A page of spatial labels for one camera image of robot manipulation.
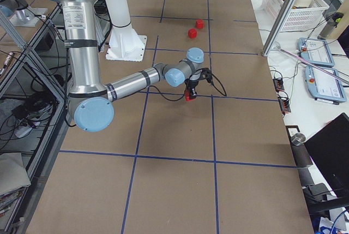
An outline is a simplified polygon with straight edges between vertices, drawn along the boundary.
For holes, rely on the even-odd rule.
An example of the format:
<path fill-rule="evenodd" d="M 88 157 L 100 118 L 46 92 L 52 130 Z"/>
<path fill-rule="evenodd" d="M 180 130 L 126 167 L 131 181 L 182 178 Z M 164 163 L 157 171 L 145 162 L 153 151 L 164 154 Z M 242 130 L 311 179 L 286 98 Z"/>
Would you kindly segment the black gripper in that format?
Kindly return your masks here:
<path fill-rule="evenodd" d="M 189 97 L 189 96 L 191 96 L 191 98 L 197 97 L 197 93 L 194 88 L 198 85 L 200 81 L 200 77 L 201 77 L 201 74 L 196 73 L 185 80 L 185 85 L 186 85 L 185 96 L 186 97 Z"/>

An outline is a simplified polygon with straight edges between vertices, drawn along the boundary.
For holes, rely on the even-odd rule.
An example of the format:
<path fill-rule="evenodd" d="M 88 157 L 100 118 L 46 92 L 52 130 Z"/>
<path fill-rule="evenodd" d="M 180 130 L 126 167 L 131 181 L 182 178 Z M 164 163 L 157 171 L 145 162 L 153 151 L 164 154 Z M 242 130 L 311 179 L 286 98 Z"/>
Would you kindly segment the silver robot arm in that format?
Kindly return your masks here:
<path fill-rule="evenodd" d="M 177 87 L 200 73 L 204 53 L 197 47 L 188 50 L 178 64 L 156 64 L 116 82 L 103 84 L 100 76 L 95 9 L 97 0 L 57 0 L 63 9 L 73 85 L 69 90 L 68 110 L 76 125 L 96 132 L 108 127 L 114 117 L 112 102 L 125 98 L 161 80 Z M 105 0 L 111 20 L 109 60 L 139 62 L 147 38 L 133 29 L 127 0 Z"/>

